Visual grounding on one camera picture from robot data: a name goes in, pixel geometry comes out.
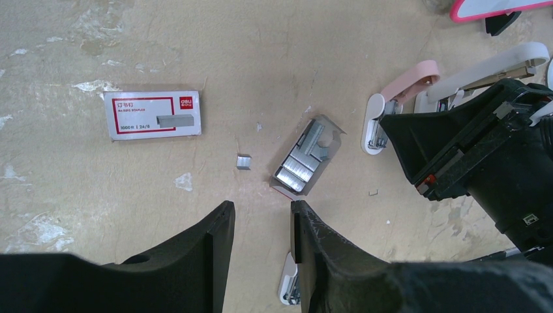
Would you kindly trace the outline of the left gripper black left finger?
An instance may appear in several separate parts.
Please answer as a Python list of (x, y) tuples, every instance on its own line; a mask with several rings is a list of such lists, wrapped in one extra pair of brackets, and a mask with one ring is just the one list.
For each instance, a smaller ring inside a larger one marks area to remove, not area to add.
[(72, 254), (3, 254), (1, 311), (221, 312), (234, 228), (234, 204), (224, 201), (120, 264)]

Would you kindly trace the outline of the pink and white stapler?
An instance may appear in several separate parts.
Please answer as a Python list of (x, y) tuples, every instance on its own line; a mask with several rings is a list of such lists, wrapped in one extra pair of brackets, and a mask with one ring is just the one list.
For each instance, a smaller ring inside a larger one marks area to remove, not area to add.
[(399, 75), (379, 93), (370, 96), (361, 136), (362, 150), (369, 155), (377, 155), (386, 148), (388, 137), (380, 126), (381, 120), (386, 115), (402, 113), (407, 101), (439, 80), (437, 62), (424, 60)]

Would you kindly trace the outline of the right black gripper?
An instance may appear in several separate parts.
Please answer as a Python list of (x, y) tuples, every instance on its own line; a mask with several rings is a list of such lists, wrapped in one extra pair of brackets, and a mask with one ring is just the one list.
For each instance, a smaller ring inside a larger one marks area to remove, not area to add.
[(382, 121), (430, 201), (472, 197), (521, 256), (552, 263), (552, 91), (503, 79), (449, 112)]

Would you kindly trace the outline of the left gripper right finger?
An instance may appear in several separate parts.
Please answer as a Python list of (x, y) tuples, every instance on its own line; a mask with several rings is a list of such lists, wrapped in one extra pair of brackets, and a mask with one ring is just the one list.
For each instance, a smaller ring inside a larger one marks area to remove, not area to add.
[(552, 269), (516, 259), (383, 261), (291, 203), (303, 312), (551, 312)]

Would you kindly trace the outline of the red staple box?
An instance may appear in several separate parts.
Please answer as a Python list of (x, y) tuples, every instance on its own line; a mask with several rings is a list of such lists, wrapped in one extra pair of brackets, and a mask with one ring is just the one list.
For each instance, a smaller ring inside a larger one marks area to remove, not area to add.
[(202, 134), (198, 91), (108, 91), (103, 99), (113, 141)]

